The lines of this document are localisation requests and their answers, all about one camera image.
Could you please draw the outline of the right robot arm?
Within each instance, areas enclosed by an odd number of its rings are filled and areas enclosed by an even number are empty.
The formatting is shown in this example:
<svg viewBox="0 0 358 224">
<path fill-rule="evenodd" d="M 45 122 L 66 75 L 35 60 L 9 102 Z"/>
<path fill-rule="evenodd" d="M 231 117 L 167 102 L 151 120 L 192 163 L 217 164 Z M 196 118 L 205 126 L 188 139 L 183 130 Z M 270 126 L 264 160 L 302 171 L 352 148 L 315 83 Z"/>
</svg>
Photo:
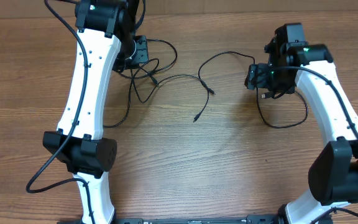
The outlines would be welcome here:
<svg viewBox="0 0 358 224">
<path fill-rule="evenodd" d="M 249 67 L 245 85 L 258 99 L 299 94 L 308 102 L 323 137 L 323 150 L 308 171 L 308 190 L 282 205 L 274 223 L 331 223 L 331 215 L 358 203 L 358 115 L 323 44 L 311 45 L 300 23 L 285 24 L 264 48 L 267 63 Z"/>
</svg>

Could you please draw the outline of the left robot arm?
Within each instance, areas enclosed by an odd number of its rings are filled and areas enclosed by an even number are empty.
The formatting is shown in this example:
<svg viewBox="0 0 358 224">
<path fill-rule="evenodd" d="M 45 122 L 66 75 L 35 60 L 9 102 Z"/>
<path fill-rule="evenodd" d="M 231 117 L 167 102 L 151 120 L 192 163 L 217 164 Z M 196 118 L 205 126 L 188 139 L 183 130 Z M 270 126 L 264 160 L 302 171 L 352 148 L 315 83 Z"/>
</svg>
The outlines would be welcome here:
<svg viewBox="0 0 358 224">
<path fill-rule="evenodd" d="M 146 53 L 136 30 L 138 1 L 79 1 L 75 6 L 76 62 L 70 92 L 56 131 L 44 147 L 64 163 L 78 184 L 83 216 L 78 223 L 112 223 L 109 171 L 117 142 L 104 138 L 104 104 L 112 71 L 139 65 Z"/>
</svg>

